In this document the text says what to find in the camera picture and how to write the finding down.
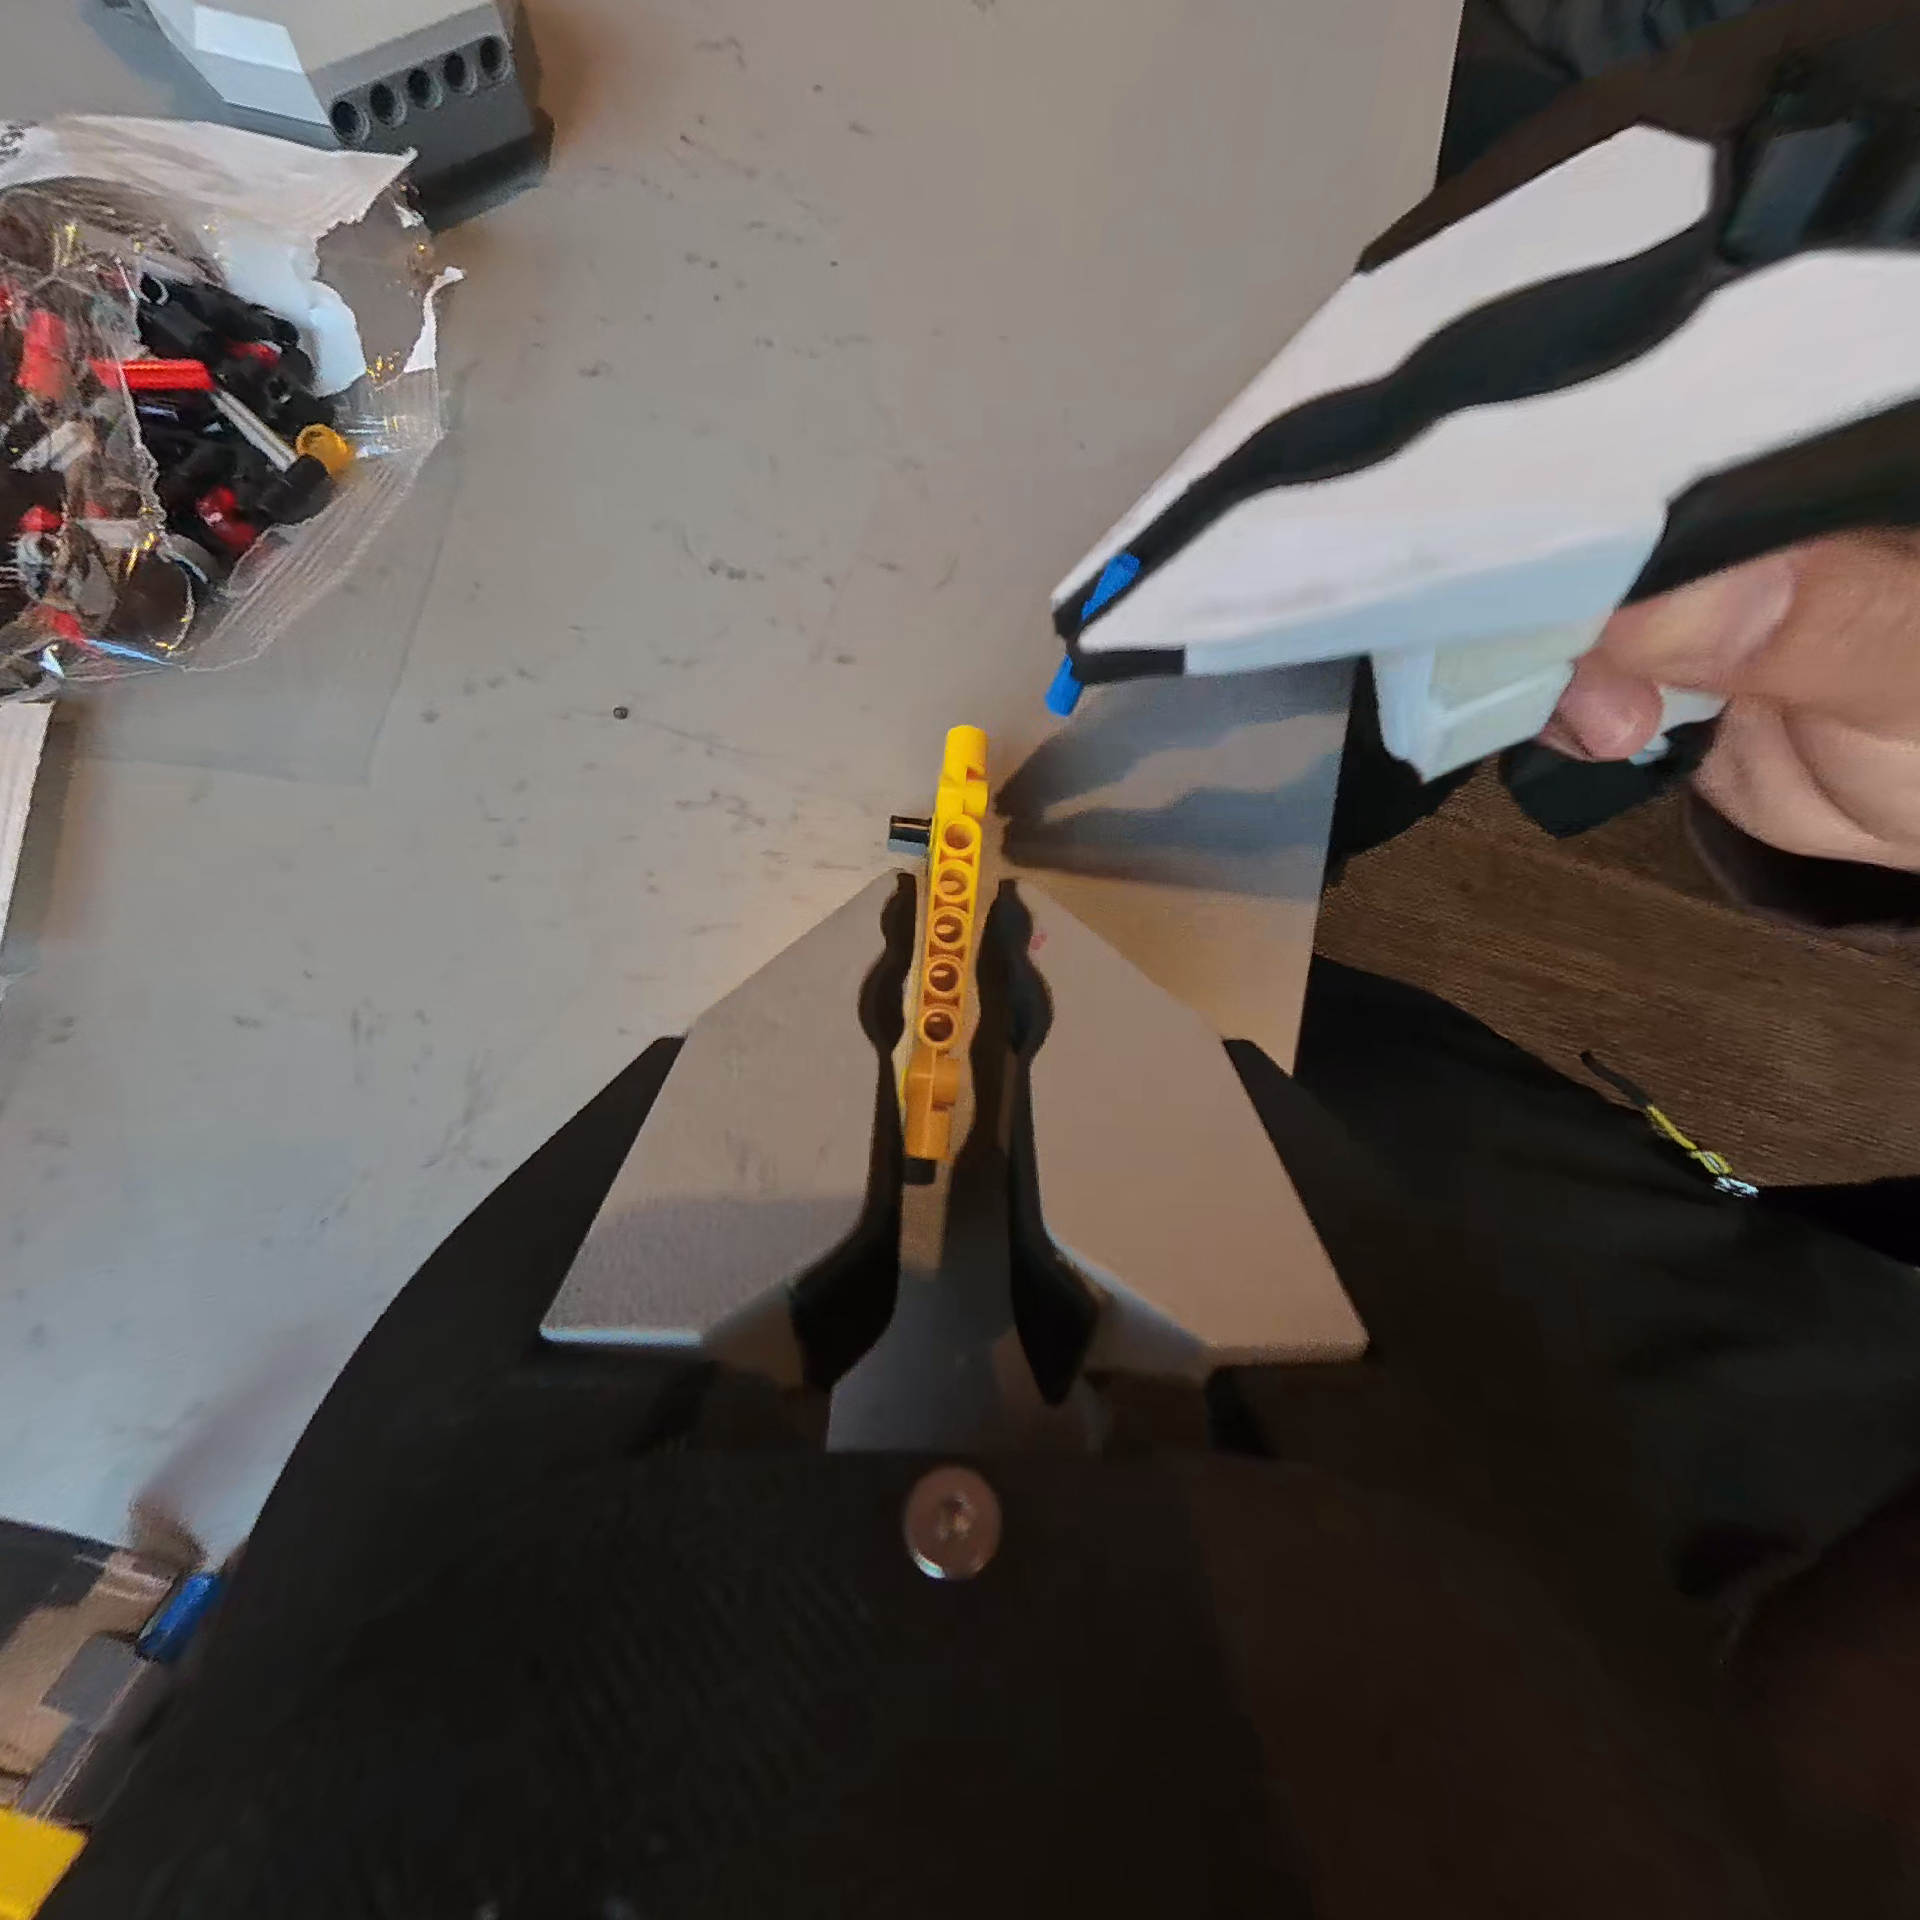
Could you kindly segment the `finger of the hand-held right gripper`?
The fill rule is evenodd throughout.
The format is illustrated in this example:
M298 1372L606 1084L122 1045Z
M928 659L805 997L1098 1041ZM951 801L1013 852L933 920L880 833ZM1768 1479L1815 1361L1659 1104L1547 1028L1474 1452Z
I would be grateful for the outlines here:
M1915 525L1915 382L1914 251L1779 261L1629 366L1228 507L1093 607L1076 676L1584 630L1784 547Z
M1056 589L1056 630L1076 633L1107 561L1134 556L1146 565L1149 531L1269 424L1338 393L1389 384L1446 327L1507 297L1613 267L1678 235L1708 212L1716 166L1706 142L1627 127L1356 270Z

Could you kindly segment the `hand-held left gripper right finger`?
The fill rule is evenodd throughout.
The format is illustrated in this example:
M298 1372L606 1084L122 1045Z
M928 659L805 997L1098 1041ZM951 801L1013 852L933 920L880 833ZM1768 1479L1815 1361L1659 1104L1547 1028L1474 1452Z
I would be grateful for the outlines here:
M1013 1316L1043 1401L1364 1356L1222 1037L1032 883L998 887L987 936Z

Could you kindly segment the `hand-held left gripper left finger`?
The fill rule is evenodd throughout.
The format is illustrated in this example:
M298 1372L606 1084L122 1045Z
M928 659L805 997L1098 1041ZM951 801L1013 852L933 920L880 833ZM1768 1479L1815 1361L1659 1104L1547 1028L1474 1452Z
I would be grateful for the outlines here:
M894 1053L919 919L887 872L686 1033L541 1335L832 1389L898 1292Z

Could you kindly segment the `yellow panel brick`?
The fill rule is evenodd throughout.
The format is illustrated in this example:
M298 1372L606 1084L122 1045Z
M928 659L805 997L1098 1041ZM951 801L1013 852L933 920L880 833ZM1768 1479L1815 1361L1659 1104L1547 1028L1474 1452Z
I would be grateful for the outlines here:
M968 1009L976 982L976 928L991 799L989 739L952 727L943 739L933 792L933 839L922 860L924 909L903 1033L898 1099L903 1179L930 1185L951 1158L952 1124L968 1084Z

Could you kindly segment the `bag of black red pins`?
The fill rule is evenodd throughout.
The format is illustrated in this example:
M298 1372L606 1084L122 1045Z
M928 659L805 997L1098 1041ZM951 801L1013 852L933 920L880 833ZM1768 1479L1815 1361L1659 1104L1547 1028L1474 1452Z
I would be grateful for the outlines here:
M261 656L444 439L414 152L4 123L2 694Z

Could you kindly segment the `yellow grey brick assembly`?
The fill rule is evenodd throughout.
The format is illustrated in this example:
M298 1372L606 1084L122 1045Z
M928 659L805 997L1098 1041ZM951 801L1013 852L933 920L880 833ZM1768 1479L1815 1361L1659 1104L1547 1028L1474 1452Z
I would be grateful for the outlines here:
M218 1571L2 1523L2 1915L37 1915L180 1685Z

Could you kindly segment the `grey desk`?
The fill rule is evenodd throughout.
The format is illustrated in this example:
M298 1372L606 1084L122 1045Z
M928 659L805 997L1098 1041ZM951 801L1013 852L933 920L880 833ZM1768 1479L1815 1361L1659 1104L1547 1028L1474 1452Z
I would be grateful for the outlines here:
M55 713L4 1518L222 1557L440 1238L883 869L1046 599L1432 183L1456 4L530 4L448 435L270 648Z

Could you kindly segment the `person's right hand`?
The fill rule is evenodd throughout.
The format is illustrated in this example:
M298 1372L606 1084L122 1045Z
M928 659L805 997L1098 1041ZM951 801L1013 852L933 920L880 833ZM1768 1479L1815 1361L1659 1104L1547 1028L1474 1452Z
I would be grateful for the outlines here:
M1719 704L1695 790L1794 857L1918 869L1918 534L1799 543L1620 607L1538 741L1626 761L1663 694Z

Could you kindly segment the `person's black trousers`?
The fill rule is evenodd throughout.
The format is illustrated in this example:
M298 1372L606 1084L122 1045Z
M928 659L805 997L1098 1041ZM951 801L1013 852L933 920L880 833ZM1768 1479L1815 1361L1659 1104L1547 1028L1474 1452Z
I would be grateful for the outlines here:
M1590 1457L1570 1516L1622 1519L1716 1641L1790 1812L1859 1864L1822 1915L1915 1915L1915 1174L1733 1195L1645 1118L1450 1000L1312 963L1295 1073L1460 1255L1438 1335Z

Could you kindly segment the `grey hub brick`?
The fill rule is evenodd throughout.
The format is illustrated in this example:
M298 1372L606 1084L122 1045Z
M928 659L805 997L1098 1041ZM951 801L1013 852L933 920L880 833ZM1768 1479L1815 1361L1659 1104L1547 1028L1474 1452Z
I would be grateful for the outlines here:
M167 54L182 110L330 152L412 152L432 230L535 184L554 151L520 1L110 1L114 40Z

